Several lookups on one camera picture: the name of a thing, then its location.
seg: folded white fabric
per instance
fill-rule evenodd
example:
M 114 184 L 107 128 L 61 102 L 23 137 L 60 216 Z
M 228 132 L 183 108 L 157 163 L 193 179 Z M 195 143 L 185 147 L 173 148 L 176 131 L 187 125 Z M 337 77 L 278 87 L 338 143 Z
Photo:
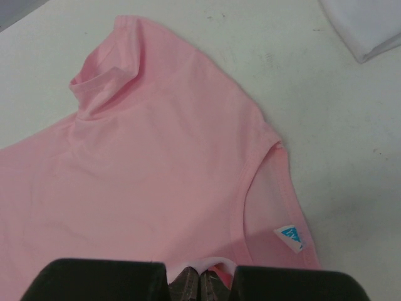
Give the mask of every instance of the folded white fabric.
M 320 0 L 358 62 L 401 45 L 401 0 Z

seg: pink shirt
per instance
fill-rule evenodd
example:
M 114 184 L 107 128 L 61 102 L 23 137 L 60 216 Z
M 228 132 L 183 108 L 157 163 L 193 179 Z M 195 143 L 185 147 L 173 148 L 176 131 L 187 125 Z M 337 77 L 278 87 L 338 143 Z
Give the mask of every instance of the pink shirt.
M 200 51 L 120 16 L 70 88 L 77 113 L 0 151 L 1 300 L 65 257 L 319 268 L 280 138 Z

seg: white table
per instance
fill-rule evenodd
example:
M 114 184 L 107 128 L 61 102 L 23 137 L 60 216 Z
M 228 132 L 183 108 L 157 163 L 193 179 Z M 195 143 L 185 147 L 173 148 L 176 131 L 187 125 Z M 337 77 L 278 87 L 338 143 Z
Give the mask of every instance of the white table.
M 317 0 L 51 0 L 0 33 L 0 147 L 76 110 L 69 80 L 118 14 L 213 58 L 283 136 L 326 269 L 401 297 L 401 48 L 359 65 Z

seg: clothing tag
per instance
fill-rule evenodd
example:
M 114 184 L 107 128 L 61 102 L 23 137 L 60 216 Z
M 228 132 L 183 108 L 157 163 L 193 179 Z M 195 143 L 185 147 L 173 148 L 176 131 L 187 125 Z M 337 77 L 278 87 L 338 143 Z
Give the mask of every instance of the clothing tag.
M 295 253 L 299 253 L 303 249 L 301 239 L 293 224 L 281 227 L 274 231 L 280 240 L 289 246 Z

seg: pink fabric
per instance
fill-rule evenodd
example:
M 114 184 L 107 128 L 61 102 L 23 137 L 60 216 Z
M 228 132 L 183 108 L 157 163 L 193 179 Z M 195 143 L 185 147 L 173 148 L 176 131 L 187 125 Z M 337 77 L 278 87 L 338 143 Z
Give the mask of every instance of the pink fabric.
M 120 16 L 70 88 L 77 113 L 0 151 L 1 300 L 63 257 L 319 268 L 280 138 L 201 52 Z

